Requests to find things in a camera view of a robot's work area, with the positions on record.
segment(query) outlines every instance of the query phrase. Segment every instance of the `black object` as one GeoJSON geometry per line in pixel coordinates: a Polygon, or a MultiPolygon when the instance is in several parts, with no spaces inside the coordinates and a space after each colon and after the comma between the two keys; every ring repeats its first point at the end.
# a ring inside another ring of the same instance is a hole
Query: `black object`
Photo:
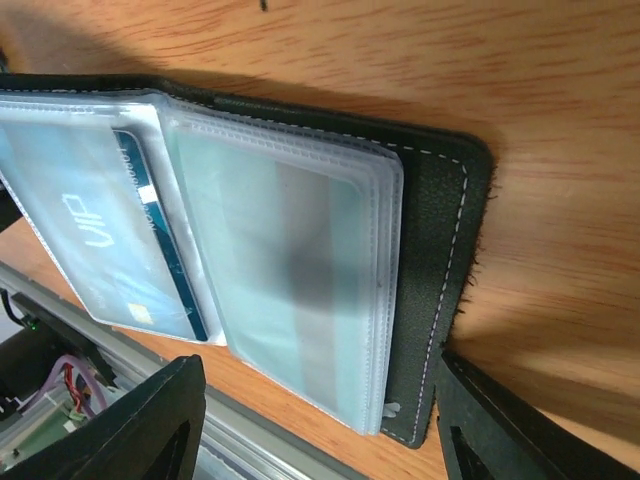
{"type": "Polygon", "coordinates": [[[204,421],[200,357],[179,357],[2,480],[187,480],[204,421]]]}
{"type": "Polygon", "coordinates": [[[0,343],[0,398],[5,402],[5,414],[11,412],[9,400],[26,400],[40,389],[64,353],[58,336],[47,328],[24,328],[0,343]]]}
{"type": "Polygon", "coordinates": [[[4,288],[0,288],[0,297],[2,298],[2,307],[4,308],[4,313],[7,315],[9,320],[11,320],[19,327],[24,327],[22,320],[16,316],[16,314],[13,312],[13,308],[11,308],[11,303],[9,302],[9,292],[7,292],[4,288]]]}
{"type": "Polygon", "coordinates": [[[162,91],[217,111],[356,137],[394,151],[404,168],[398,291],[386,401],[400,405],[382,431],[412,448],[424,441],[434,372],[473,262],[493,160],[464,134],[189,87],[149,75],[0,75],[0,91],[126,96],[162,91]]]}
{"type": "Polygon", "coordinates": [[[25,294],[16,293],[11,297],[11,301],[20,311],[32,318],[32,322],[36,323],[39,329],[54,332],[56,342],[64,349],[64,353],[86,358],[95,367],[105,383],[115,387],[113,381],[116,375],[102,358],[93,342],[25,294]]]}
{"type": "Polygon", "coordinates": [[[22,218],[22,212],[0,182],[0,233],[22,218]]]}
{"type": "Polygon", "coordinates": [[[639,480],[454,352],[436,382],[438,431],[452,480],[639,480]]]}

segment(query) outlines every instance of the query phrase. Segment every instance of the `red wire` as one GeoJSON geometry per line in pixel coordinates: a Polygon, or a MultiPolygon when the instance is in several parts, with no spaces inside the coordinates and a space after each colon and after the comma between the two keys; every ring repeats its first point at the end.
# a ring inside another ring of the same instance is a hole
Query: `red wire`
{"type": "Polygon", "coordinates": [[[67,389],[71,394],[71,397],[73,398],[76,411],[80,412],[83,398],[82,398],[82,394],[78,391],[78,389],[73,384],[73,376],[72,376],[73,367],[67,363],[65,364],[64,368],[65,368],[64,383],[67,386],[67,389]]]}

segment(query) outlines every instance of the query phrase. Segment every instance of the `card chip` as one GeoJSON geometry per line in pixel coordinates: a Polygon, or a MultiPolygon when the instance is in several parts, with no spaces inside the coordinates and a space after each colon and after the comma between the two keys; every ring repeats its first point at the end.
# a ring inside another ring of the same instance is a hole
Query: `card chip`
{"type": "Polygon", "coordinates": [[[133,315],[133,319],[139,323],[146,323],[147,325],[153,325],[153,320],[149,314],[149,310],[144,305],[138,305],[137,303],[129,303],[129,311],[133,315]]]}

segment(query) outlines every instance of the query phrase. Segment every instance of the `wooden surface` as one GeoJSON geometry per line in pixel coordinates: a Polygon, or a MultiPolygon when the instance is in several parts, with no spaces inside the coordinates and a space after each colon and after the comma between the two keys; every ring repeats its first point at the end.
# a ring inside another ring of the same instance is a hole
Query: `wooden surface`
{"type": "MultiPolygon", "coordinates": [[[[16,71],[160,72],[484,139],[496,198],[455,348],[640,469],[640,6],[489,3],[3,0],[0,41],[16,71]]],[[[24,223],[0,259],[71,295],[24,223]]],[[[434,430],[417,451],[359,438],[224,349],[131,336],[200,353],[211,384],[367,475],[445,477],[434,430]]]]}

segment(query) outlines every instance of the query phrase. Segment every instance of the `black leather wallet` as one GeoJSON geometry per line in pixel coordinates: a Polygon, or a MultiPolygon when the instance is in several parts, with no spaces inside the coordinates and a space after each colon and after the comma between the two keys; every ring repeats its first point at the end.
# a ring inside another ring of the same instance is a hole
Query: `black leather wallet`
{"type": "Polygon", "coordinates": [[[382,431],[419,447],[434,401],[434,372],[473,263],[493,161],[479,140],[460,133],[239,97],[147,75],[0,75],[2,91],[126,95],[162,91],[217,111],[353,136],[397,153],[404,169],[402,226],[382,431]]]}

